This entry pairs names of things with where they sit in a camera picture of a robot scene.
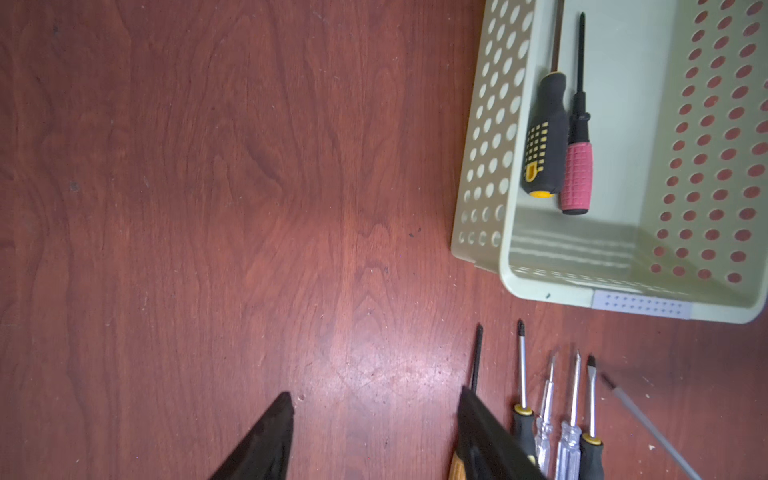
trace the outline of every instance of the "black and yellow screwdriver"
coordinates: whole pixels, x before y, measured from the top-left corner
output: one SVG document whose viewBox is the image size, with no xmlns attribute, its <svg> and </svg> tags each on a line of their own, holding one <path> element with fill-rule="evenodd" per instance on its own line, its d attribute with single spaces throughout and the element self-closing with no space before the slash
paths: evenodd
<svg viewBox="0 0 768 480">
<path fill-rule="evenodd" d="M 552 69 L 538 85 L 536 105 L 525 141 L 522 187 L 527 194 L 536 198 L 549 198 L 559 194 L 565 180 L 568 114 L 563 105 L 565 74 L 558 71 L 564 4 L 565 0 L 558 0 Z"/>
<path fill-rule="evenodd" d="M 535 417 L 528 407 L 525 388 L 525 324 L 518 320 L 518 351 L 520 352 L 520 402 L 512 410 L 512 436 L 531 463 L 536 465 L 536 439 L 533 436 Z"/>
<path fill-rule="evenodd" d="M 478 373 L 480 372 L 480 349 L 482 348 L 482 325 L 478 324 L 477 332 L 475 333 L 475 359 L 472 362 L 472 377 L 469 380 L 469 388 L 472 392 L 476 392 L 478 388 Z M 451 469 L 448 473 L 448 480 L 466 480 L 467 474 L 464 469 L 464 462 L 453 452 L 453 458 L 451 459 Z"/>
<path fill-rule="evenodd" d="M 578 469 L 578 480 L 605 480 L 603 442 L 595 433 L 594 426 L 594 384 L 598 377 L 598 365 L 592 355 L 587 359 L 587 375 L 589 376 L 589 433 L 582 433 L 579 439 L 581 463 Z"/>
</svg>

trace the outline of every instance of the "clear plastic screwdriver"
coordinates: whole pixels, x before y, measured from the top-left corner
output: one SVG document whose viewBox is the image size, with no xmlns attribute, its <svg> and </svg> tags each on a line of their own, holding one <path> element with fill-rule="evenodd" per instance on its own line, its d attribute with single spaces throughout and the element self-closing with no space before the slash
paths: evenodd
<svg viewBox="0 0 768 480">
<path fill-rule="evenodd" d="M 571 422 L 563 422 L 563 432 L 558 443 L 558 460 L 555 464 L 555 480 L 578 480 L 581 461 L 579 437 L 581 429 L 576 425 L 576 407 L 578 405 L 578 380 L 581 373 L 581 354 L 576 351 L 574 366 L 574 391 L 571 397 Z"/>
<path fill-rule="evenodd" d="M 549 378 L 544 384 L 544 395 L 541 397 L 541 412 L 536 419 L 536 462 L 545 477 L 549 476 L 550 445 L 549 435 L 552 433 L 552 392 L 554 390 L 554 359 L 557 353 L 552 354 L 549 360 Z"/>
</svg>

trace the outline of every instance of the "transparent screwdriver handle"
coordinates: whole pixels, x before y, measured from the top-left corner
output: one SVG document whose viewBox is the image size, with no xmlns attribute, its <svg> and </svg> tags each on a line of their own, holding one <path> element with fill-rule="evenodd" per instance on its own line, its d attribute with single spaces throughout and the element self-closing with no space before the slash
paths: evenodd
<svg viewBox="0 0 768 480">
<path fill-rule="evenodd" d="M 578 449 L 578 439 L 581 429 L 563 422 L 563 434 L 558 443 L 558 460 L 555 464 L 554 480 L 578 480 L 578 466 L 581 452 Z"/>
<path fill-rule="evenodd" d="M 549 435 L 552 433 L 552 424 L 544 423 L 542 417 L 536 419 L 536 461 L 541 473 L 549 478 L 549 459 L 551 447 L 549 445 Z"/>
</svg>

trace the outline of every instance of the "wood grain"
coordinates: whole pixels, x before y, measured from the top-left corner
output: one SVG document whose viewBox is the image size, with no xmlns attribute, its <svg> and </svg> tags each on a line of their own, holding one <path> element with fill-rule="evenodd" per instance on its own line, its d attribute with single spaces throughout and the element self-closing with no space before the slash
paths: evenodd
<svg viewBox="0 0 768 480">
<path fill-rule="evenodd" d="M 535 402 L 578 345 L 704 478 L 767 477 L 764 314 L 526 302 L 450 255 L 482 6 L 5 2 L 0 478 L 206 478 L 285 389 L 291 478 L 445 478 L 477 322 L 511 421 L 518 317 Z M 598 397 L 608 478 L 683 478 Z"/>
</svg>

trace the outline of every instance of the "white label on basket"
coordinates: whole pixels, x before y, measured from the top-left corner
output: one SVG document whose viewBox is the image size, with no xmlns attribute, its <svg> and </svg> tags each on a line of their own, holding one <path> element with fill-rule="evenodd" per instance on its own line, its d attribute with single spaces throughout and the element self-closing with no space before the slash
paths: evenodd
<svg viewBox="0 0 768 480">
<path fill-rule="evenodd" d="M 690 319 L 692 302 L 669 300 L 657 296 L 632 295 L 630 293 L 595 290 L 592 308 L 611 312 L 639 313 L 641 315 L 667 316 Z"/>
</svg>

